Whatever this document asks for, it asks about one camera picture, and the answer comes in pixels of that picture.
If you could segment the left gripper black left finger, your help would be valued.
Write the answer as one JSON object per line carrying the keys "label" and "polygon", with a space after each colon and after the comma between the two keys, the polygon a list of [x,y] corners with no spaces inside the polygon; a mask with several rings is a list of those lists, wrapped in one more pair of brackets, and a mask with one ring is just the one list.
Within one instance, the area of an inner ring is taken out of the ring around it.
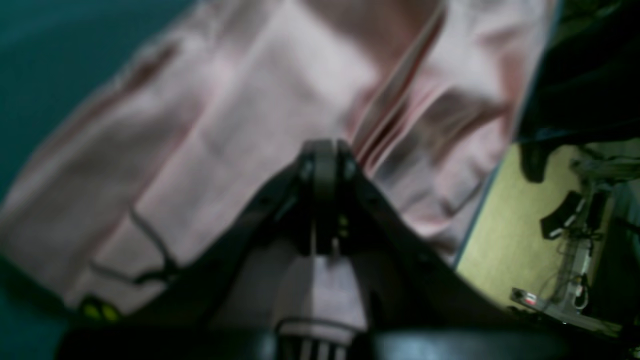
{"label": "left gripper black left finger", "polygon": [[125,282],[162,281],[167,290],[116,325],[68,332],[58,360],[271,360],[276,337],[252,330],[212,330],[210,323],[230,295],[254,248],[281,232],[294,235],[294,250],[314,256],[326,239],[326,142],[307,141],[296,160],[270,178],[233,224],[195,262],[180,267],[160,236],[134,210],[134,224],[161,251],[162,269]]}

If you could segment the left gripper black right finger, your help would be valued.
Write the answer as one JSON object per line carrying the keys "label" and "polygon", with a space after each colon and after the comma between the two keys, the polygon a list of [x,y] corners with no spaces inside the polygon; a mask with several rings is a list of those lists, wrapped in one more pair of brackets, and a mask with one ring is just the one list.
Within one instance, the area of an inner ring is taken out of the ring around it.
{"label": "left gripper black right finger", "polygon": [[519,321],[458,276],[336,143],[343,252],[363,292],[368,325],[348,360],[569,360],[569,342]]}

